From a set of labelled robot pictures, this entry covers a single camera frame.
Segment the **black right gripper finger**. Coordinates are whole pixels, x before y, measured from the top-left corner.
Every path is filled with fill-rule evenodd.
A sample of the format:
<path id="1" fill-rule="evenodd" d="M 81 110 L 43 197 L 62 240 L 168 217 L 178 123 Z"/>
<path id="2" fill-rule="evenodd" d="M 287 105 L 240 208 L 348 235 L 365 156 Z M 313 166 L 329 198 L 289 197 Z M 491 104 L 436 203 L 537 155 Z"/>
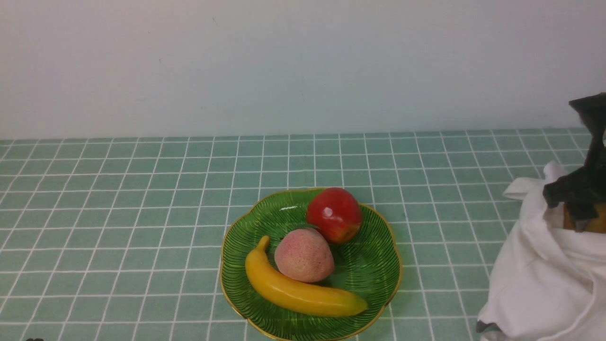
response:
<path id="1" fill-rule="evenodd" d="M 606 203 L 606 173 L 605 170 L 595 173 L 587 172 L 585 168 L 559 177 L 554 183 L 544 186 L 543 197 L 549 208 L 567 204 L 570 216 L 577 227 L 580 221 L 597 217 L 595 204 Z"/>

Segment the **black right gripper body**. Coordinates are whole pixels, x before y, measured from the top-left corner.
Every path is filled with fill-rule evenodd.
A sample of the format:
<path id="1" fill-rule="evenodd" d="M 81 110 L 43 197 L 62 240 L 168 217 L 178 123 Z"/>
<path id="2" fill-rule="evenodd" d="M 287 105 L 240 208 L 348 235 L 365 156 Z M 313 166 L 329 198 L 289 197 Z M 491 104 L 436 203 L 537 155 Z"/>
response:
<path id="1" fill-rule="evenodd" d="M 604 134 L 606 129 L 606 93 L 575 99 L 569 102 L 579 115 L 583 125 L 591 134 L 584 168 L 595 173 L 605 170 Z"/>

